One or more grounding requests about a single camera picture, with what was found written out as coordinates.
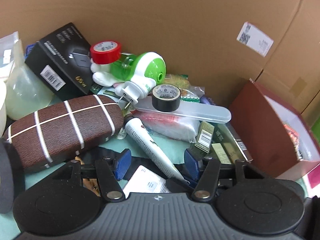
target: red tape roll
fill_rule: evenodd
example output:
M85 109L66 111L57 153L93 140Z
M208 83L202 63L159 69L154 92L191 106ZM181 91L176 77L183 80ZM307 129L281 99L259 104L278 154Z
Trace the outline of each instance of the red tape roll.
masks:
M116 41L101 41L90 48L91 57L96 64L110 64L121 55L121 44Z

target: small cardboard box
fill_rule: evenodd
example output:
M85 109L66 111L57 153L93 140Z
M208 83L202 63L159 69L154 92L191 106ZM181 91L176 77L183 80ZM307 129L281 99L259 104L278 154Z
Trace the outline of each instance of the small cardboard box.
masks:
M297 180L320 164L319 145L301 115L261 84L248 81L229 109L232 126L260 170ZM283 123L298 133L302 160L297 158Z
M89 51L90 44L68 23L37 41L26 64L65 101L89 93L93 83Z

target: black tape roll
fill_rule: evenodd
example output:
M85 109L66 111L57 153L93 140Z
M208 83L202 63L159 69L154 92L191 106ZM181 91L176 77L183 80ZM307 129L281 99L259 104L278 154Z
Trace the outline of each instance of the black tape roll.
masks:
M23 167L14 146L0 138L0 213L11 210L14 199L25 191Z
M180 105L181 92L174 85L163 84L152 90L152 105L161 112L173 112Z

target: barcode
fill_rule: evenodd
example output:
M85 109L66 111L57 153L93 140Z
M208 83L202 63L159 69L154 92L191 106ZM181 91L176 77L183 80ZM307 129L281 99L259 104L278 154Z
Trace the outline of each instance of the barcode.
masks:
M247 34L247 33L245 33L245 32L243 32L243 33L241 34L241 37L240 37L239 41L240 41L242 44L247 45L249 39L250 39L250 35Z
M251 25L247 25L244 32L247 33L250 30L250 28L251 28Z
M210 134L207 131L202 129L202 131L200 133L200 136L199 136L198 143L200 143L200 144L206 146L207 148L209 148L210 147L210 143L211 143L211 136L212 136L212 134Z
M66 83L62 80L61 77L49 66L45 66L45 68L41 71L40 75L56 90L58 91L62 88Z
M241 149L241 150L245 151L245 150L247 149L247 147L244 145L243 142L237 142L237 143L238 143L238 145L240 146L240 149Z

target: white stripe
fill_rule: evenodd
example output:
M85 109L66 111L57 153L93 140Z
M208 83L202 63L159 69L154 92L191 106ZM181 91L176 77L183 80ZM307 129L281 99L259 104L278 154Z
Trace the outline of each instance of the white stripe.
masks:
M84 148L84 140L83 140L82 134L81 134L81 132L79 130L79 127L78 127L77 121L75 119L75 116L72 113L72 110L71 110L71 107L69 105L69 102L68 101L63 101L63 102L64 102L64 104L66 106L66 109L67 109L67 111L69 113L70 120L72 122L73 128L76 131L77 137L78 137L79 142L80 142L81 149L83 149Z
M103 105L104 105L104 106L107 106L107 105L117 105L117 103L107 103L107 104L103 104ZM100 107L100 106L101 106L101 105L90 106L90 107L87 107L87 108L83 108L83 109L79 109L79 110L73 111L72 113L74 114L74 113L78 113L78 112L81 112L81 111L84 111L84 110L88 110L88 109L95 108L95 107ZM59 119L59 118L61 118L61 117L67 116L67 115L69 115L69 113L67 113L67 114L62 114L62 115L59 115L59 116L57 116L57 117L51 118L51 119L49 119L49 120L43 121L43 122L39 123L39 125L44 124L44 123L47 123L47 122L50 122L50 121L53 121L53 120L56 120L56 119ZM24 130L22 130L22 131L20 131L20 132L17 132L16 134L12 135L11 138L13 138L13 137L15 137L15 136L17 136L17 135L19 135L19 134L21 134L21 133L23 133L23 132L26 132L26 131L34 128L34 127L36 127L36 125L32 125L32 126L26 128L26 129L24 129Z
M38 111L35 111L34 115L35 115L35 123L36 123L36 127L37 127L38 137L39 137L39 140L40 140L40 144L41 144L44 156L48 160L49 163L52 163L53 160L51 159L50 154L49 154L48 149L47 149L47 146L45 145L43 134L42 134L42 131L41 131Z
M97 95L93 95L93 96L96 98L96 100L97 100L98 103L100 104L100 106L101 106L104 114L106 115L106 117L107 117L107 119L108 119L108 121L109 121L109 124L110 124L111 129L112 129L111 136L114 135L115 132L116 132L116 128L115 128L115 125L113 124L113 121L112 121L112 119L111 119L108 111L106 110L106 107L104 106L104 104L102 103L102 101L100 100L100 98L99 98Z
M7 141L9 141L10 143L12 143L12 137L11 137L11 125L8 128L8 139Z
M134 74L144 77L144 73L146 72L148 65L150 64L151 61L155 60L156 58L160 58L163 60L163 58L155 52L147 52L146 54L144 54L141 57L141 59L139 59L137 66L135 68Z

